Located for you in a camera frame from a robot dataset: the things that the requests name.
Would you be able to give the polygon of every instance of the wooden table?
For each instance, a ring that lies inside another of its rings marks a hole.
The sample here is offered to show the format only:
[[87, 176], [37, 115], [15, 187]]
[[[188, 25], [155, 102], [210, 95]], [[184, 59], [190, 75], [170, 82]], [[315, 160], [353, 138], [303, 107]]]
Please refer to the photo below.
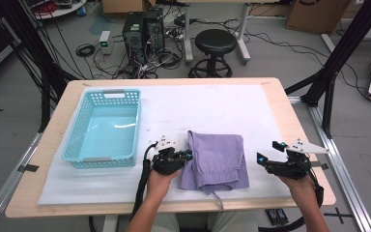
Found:
[[251, 9], [251, 5], [254, 3], [274, 3], [277, 2], [276, 0], [252, 0], [252, 1], [246, 1], [246, 0], [179, 0], [181, 3], [186, 3], [185, 6], [185, 61], [187, 63], [190, 63], [193, 61], [192, 58], [192, 49], [191, 49], [191, 37], [189, 36], [189, 19], [190, 19], [190, 4], [195, 3], [210, 3], [210, 4], [218, 4], [218, 3], [230, 3], [230, 4], [243, 4], [243, 12], [241, 16], [241, 25], [240, 29], [238, 31], [238, 34], [236, 33], [237, 37], [237, 46], [240, 49], [241, 54], [243, 55], [243, 61], [244, 64], [251, 59], [249, 56], [249, 52], [246, 49], [245, 42], [243, 41], [243, 34], [245, 33], [245, 25], [246, 21], [248, 19], [249, 10]]
[[[37, 172], [25, 172], [9, 203], [6, 215], [9, 218], [122, 215], [129, 214], [132, 203], [80, 204], [80, 205], [38, 205], [47, 171], [53, 156], [62, 140], [70, 118], [78, 104], [80, 94], [88, 86], [145, 86], [145, 85], [206, 85], [206, 84], [261, 84], [269, 102], [271, 112], [284, 141], [298, 138], [306, 140], [306, 135], [284, 89], [276, 78], [202, 78], [202, 79], [131, 79], [131, 80], [79, 80], [71, 82], [43, 133], [38, 148], [29, 164], [39, 167]], [[320, 167], [314, 168], [320, 185], [325, 188], [325, 205], [332, 205], [335, 196], [328, 180]], [[226, 200], [227, 210], [264, 209], [295, 207], [291, 197], [273, 199]], [[207, 212], [217, 211], [215, 202], [163, 202], [160, 212]]]

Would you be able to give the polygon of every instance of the stool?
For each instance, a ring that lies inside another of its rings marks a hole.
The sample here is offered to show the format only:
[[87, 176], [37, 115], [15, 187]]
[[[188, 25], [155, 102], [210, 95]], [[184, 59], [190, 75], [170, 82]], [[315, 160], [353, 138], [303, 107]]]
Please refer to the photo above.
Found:
[[[211, 57], [197, 62], [189, 71], [188, 77], [203, 77], [200, 73], [205, 73], [205, 77], [222, 77], [217, 73], [220, 71], [227, 71], [227, 77], [233, 75], [231, 67], [224, 60], [224, 55], [233, 51], [237, 46], [237, 39], [231, 33], [219, 29], [206, 30], [197, 35], [195, 45]], [[206, 67], [199, 68], [198, 66], [204, 62], [207, 62]], [[217, 62], [221, 63], [222, 67], [217, 68], [215, 66]]]

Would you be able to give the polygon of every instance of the folded cloth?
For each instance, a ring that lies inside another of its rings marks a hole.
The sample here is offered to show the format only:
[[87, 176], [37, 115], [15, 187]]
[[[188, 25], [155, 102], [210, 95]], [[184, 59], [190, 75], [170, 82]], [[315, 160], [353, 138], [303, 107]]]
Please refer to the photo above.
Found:
[[242, 136], [189, 131], [188, 149], [194, 159], [183, 169], [180, 189], [210, 194], [216, 190], [249, 188]]

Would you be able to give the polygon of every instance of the plastic basket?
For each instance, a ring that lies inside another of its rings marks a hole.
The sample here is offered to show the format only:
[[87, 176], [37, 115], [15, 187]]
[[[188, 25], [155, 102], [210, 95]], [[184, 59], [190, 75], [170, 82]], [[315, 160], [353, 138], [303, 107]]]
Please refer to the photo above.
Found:
[[140, 91], [87, 91], [62, 158], [76, 168], [134, 166]]

